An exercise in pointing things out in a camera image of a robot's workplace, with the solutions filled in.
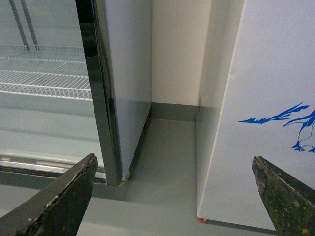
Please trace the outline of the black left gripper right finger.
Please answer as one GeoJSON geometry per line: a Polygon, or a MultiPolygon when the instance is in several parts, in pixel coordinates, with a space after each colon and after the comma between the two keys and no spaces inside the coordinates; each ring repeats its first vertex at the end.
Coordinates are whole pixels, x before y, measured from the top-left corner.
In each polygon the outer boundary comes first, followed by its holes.
{"type": "Polygon", "coordinates": [[[315,234],[315,190],[261,156],[252,162],[260,198],[279,236],[315,234]]]}

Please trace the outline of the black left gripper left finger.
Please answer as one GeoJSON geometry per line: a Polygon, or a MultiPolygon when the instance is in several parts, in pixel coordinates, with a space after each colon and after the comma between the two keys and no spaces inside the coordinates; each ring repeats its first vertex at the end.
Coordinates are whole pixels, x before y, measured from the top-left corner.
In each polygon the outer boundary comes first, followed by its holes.
{"type": "Polygon", "coordinates": [[[97,157],[90,153],[1,217],[2,236],[75,236],[90,202],[97,157]]]}

